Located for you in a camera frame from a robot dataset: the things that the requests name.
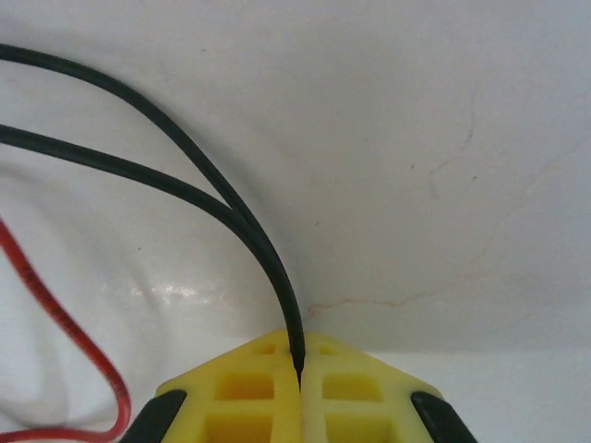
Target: black rubber tip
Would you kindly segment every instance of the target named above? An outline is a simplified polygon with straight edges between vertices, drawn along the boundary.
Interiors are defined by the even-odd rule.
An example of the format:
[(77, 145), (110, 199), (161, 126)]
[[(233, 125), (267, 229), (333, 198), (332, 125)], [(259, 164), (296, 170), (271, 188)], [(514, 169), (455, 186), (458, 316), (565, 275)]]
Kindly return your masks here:
[(146, 403), (119, 443), (161, 443), (187, 393), (169, 390)]
[(447, 401), (426, 392), (413, 392), (410, 398), (434, 443), (477, 443)]

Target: yellow plastic part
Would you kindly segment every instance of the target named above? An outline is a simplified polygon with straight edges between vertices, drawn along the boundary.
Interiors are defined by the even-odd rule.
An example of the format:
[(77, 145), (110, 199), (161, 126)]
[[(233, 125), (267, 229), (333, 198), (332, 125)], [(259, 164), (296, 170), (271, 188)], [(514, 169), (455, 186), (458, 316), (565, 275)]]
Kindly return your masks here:
[(272, 332), (156, 392), (187, 397), (163, 443), (432, 443), (410, 395), (432, 386), (314, 332), (301, 394), (287, 334)]
[(187, 397), (163, 443), (301, 443), (299, 387), (278, 330), (164, 383)]
[(306, 334), (305, 443), (433, 443), (410, 400), (427, 383), (324, 335)]

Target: square hole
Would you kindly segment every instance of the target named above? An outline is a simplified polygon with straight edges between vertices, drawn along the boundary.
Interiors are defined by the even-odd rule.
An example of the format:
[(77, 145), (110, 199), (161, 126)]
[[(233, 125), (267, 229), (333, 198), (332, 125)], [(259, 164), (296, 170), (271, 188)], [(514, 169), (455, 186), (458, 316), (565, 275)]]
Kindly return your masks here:
[(272, 417), (213, 414), (205, 419), (204, 443), (270, 443)]
[(364, 374), (329, 374), (322, 380), (322, 397), (329, 400), (382, 400), (378, 382)]
[(261, 344), (254, 352), (256, 355), (268, 355), (270, 353), (275, 353), (275, 345), (273, 343)]
[(400, 443), (385, 417), (327, 414), (328, 443)]
[(215, 388), (215, 400), (269, 400), (274, 396), (273, 379), (268, 374), (228, 374)]

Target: red cable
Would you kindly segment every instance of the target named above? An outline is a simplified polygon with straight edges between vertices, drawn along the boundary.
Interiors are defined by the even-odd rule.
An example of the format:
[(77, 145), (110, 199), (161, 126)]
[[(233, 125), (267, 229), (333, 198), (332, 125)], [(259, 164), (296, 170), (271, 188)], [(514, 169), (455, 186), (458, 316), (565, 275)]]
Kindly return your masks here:
[(94, 363), (106, 378), (115, 393), (119, 414), (111, 429), (104, 432), (85, 431), (83, 429), (69, 429), (63, 427), (43, 427), (24, 431), (6, 432), (0, 434), (0, 443), (25, 440), (76, 440), (92, 443), (112, 441), (126, 430), (131, 417), (131, 399), (127, 387), (115, 367), (109, 362), (104, 353), (92, 342), (88, 335), (72, 319), (66, 310), (60, 306), (54, 296), (29, 263), (22, 249), (18, 245), (12, 233), (0, 219), (0, 243), (6, 252), (6, 256), (20, 279), (29, 288), (37, 302), (57, 323), (57, 325), (70, 336), (70, 339), (80, 350)]

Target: black cable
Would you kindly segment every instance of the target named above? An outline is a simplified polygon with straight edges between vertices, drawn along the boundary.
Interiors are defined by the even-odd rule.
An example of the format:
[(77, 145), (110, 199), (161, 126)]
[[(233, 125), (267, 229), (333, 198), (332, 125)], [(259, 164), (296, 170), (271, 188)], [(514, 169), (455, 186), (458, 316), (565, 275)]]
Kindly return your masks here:
[(294, 367), (298, 378), (300, 377), (304, 367), (305, 344), (296, 296), (291, 286), (285, 284), (283, 267), (277, 263), (267, 243), (261, 241), (260, 232), (249, 225), (241, 215), (216, 198), (177, 178), (97, 150), (5, 125), (0, 125), (0, 143), (39, 152), (151, 186), (183, 199), (223, 223), (242, 240), (269, 277), (283, 310)]
[[(235, 192), (235, 190), (218, 171), (218, 169), (213, 165), (213, 163), (211, 163), (207, 156), (187, 135), (187, 133), (183, 131), (180, 126), (178, 126), (158, 106), (116, 78), (112, 78), (91, 67), (84, 66), (79, 63), (57, 57), (55, 55), (40, 53), (30, 49), (19, 48), (17, 46), (0, 44), (0, 60), (29, 66), (37, 66), (42, 69), (47, 69), (71, 76), (73, 78), (78, 78), (98, 88), (111, 92), (116, 97), (119, 97), (121, 100), (127, 102), (136, 110), (144, 114), (149, 120), (157, 125), (164, 132), (164, 134), (166, 134), (199, 168), (201, 173), (220, 193), (230, 208), (242, 216), (246, 223), (252, 227), (253, 231), (258, 233), (257, 242), (265, 244), (270, 258), (274, 260), (276, 262), (276, 266), (281, 269), (282, 279), (284, 280), (283, 284), (286, 286), (285, 291), (287, 293), (293, 294), (293, 287), (289, 281), (289, 277), (285, 271), (283, 263), (274, 246), (272, 245), (271, 240), (260, 226), (254, 214), (250, 211), (246, 203)], [(295, 370), (299, 376), (303, 370), (303, 362), (305, 358), (303, 332), (300, 336), (292, 337), (292, 331), (290, 331), (288, 328), (288, 333), (290, 335), (290, 347), (292, 348), (291, 352), (294, 357)], [(297, 348), (292, 347), (292, 344), (297, 342), (301, 344)]]

